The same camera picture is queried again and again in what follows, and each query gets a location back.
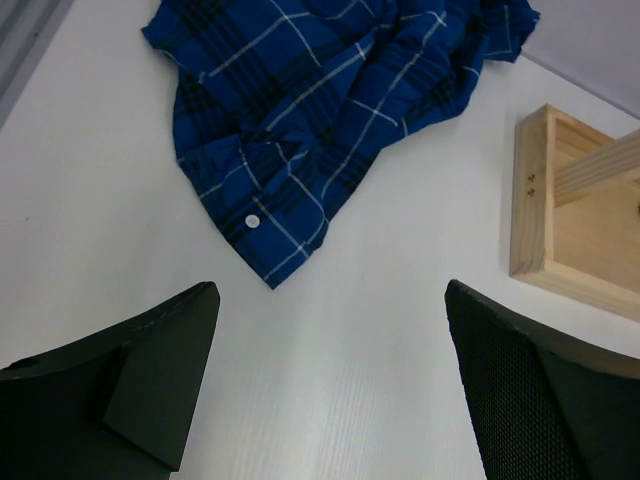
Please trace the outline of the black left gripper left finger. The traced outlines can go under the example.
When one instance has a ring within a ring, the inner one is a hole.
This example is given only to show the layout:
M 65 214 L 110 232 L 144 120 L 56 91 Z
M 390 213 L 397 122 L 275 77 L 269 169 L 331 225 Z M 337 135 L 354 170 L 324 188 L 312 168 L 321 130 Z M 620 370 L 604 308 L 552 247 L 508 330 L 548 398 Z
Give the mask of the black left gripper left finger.
M 4 479 L 167 479 L 179 470 L 219 313 L 201 282 L 1 371 Z

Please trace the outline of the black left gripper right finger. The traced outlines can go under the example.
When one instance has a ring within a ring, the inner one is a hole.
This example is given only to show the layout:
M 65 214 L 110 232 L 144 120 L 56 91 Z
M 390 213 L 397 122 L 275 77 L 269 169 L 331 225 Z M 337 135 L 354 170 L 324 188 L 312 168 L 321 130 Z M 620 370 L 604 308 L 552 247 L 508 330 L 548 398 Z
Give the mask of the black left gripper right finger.
M 638 359 L 520 315 L 458 280 L 444 299 L 487 478 L 638 478 Z

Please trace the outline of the blue plaid shirt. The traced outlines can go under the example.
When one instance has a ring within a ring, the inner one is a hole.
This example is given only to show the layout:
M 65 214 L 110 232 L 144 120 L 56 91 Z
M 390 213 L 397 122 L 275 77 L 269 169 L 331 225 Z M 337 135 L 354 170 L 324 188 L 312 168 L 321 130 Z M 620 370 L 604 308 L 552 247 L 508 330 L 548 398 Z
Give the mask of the blue plaid shirt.
M 177 68 L 177 163 L 271 288 L 323 243 L 385 147 L 514 62 L 526 1 L 164 1 L 142 33 Z

